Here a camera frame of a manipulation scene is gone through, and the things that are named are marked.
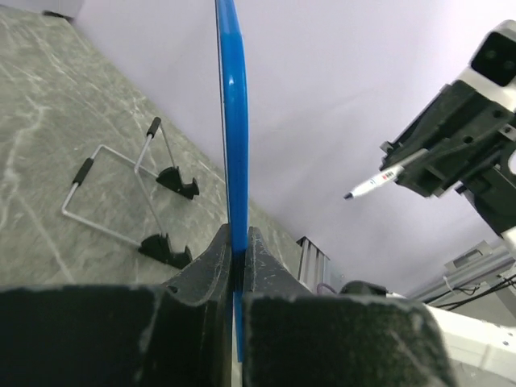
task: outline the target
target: white marker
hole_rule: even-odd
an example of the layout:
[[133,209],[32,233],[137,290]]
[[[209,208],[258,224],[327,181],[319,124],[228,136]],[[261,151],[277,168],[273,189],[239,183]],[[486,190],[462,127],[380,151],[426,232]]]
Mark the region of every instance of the white marker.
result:
[[383,185],[397,180],[397,177],[403,172],[405,167],[410,164],[412,161],[418,159],[428,151],[426,149],[420,149],[416,153],[406,157],[399,163],[396,163],[392,167],[384,169],[377,175],[374,175],[369,180],[364,181],[362,184],[358,184],[354,189],[351,190],[348,194],[344,196],[344,199],[349,200],[353,198],[357,198],[359,196],[363,196],[373,191],[378,187],[382,187]]

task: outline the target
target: black foam grip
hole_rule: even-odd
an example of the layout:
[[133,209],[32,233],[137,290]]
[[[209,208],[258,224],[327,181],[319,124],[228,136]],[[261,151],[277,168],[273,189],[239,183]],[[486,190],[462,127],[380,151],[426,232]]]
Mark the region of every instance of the black foam grip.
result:
[[84,163],[82,163],[81,168],[79,169],[79,172],[77,172],[77,175],[73,178],[73,184],[81,185],[84,179],[86,179],[86,176],[88,175],[89,170],[94,164],[94,159],[91,157],[88,157],[86,160],[84,160]]
[[151,135],[152,138],[156,135],[156,132],[158,131],[158,127],[160,127],[161,124],[161,118],[155,117],[152,120],[151,126],[148,128],[147,135]]

